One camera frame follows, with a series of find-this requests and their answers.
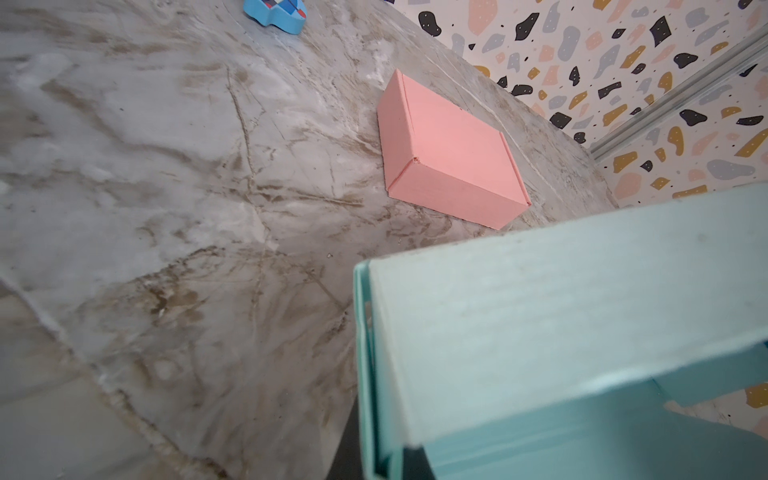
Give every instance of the blue plastic object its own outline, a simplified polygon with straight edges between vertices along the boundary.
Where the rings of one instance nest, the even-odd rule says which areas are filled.
[[[306,22],[306,7],[301,0],[245,0],[243,10],[265,27],[275,25],[294,35],[301,33]]]

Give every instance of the gray marble surface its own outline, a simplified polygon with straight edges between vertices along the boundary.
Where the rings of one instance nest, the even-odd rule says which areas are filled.
[[[300,36],[237,0],[0,6],[2,278],[228,478],[321,478],[356,393],[352,268],[495,234],[387,197],[395,67],[508,137],[533,207],[615,208],[586,153],[379,0]]]

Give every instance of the wall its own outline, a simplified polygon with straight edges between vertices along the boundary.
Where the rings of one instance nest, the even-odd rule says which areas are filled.
[[[619,206],[768,180],[768,53],[600,164]]]
[[[765,0],[387,1],[585,147],[768,22]]]

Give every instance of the marble tile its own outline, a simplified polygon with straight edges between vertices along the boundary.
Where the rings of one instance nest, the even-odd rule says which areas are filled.
[[[0,7],[2,278],[106,389],[231,478],[322,478],[356,393],[352,268],[495,234],[387,197],[395,67],[507,135],[533,207],[615,208],[584,150],[383,2]]]
[[[0,284],[0,478],[179,478],[89,369],[4,293]]]

